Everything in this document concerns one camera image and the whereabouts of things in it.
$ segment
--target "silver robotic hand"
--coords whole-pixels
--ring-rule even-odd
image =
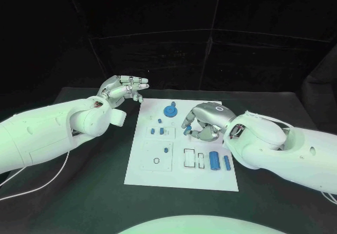
[[[194,138],[204,141],[215,141],[219,138],[219,133],[226,132],[226,128],[236,118],[235,113],[220,104],[204,102],[193,107],[189,112],[181,128],[186,128],[184,135],[192,135]],[[197,120],[203,130],[192,130],[192,123]]]
[[[138,90],[147,89],[148,80],[132,76],[112,76],[102,83],[96,96],[104,98],[114,109],[121,105],[125,98],[132,98],[134,101],[143,102],[143,96]]]

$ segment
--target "dark gray table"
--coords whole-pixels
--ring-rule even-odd
[[[63,88],[56,103],[86,98],[98,89]],[[145,98],[219,100],[235,114],[245,110],[315,129],[294,93],[143,90]],[[117,233],[173,215],[217,215],[289,234],[337,233],[337,207],[321,193],[266,170],[235,161],[239,192],[124,185],[140,104],[121,105],[121,128],[71,151],[65,169],[40,191],[0,201],[0,233]],[[55,176],[65,156],[29,167],[0,190],[0,197],[37,188]]]

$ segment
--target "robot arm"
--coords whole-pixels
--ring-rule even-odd
[[[186,135],[206,141],[216,131],[204,127],[193,134],[190,123],[194,118],[204,126],[220,127],[223,147],[245,167],[255,170],[264,168],[291,182],[337,194],[336,135],[295,128],[248,111],[236,117],[222,105],[209,102],[192,109],[181,125]]]
[[[104,134],[109,124],[122,126],[125,112],[115,109],[125,98],[143,102],[137,90],[147,79],[112,76],[96,96],[26,111],[0,123],[0,173],[52,160]]]

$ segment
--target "white robot arm casing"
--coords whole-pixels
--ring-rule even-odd
[[[125,112],[98,96],[26,111],[0,123],[0,173],[46,162],[122,126]],[[72,130],[81,132],[72,136]]]
[[[239,137],[229,133],[245,126]],[[337,194],[337,136],[302,128],[282,128],[246,113],[225,133],[225,147],[239,163],[251,169],[265,168],[284,179],[318,191]]]

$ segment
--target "white board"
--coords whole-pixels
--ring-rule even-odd
[[[170,118],[164,115],[164,108],[173,101],[177,115]],[[222,137],[213,142],[204,142],[183,135],[181,123],[186,115],[203,102],[209,101],[144,98],[124,184],[239,191],[232,154],[222,147]],[[160,134],[160,128],[164,128],[164,134]],[[192,123],[192,128],[202,130],[197,120]],[[210,169],[210,151],[219,153],[220,169],[217,171]],[[225,166],[225,155],[230,163],[229,171]]]

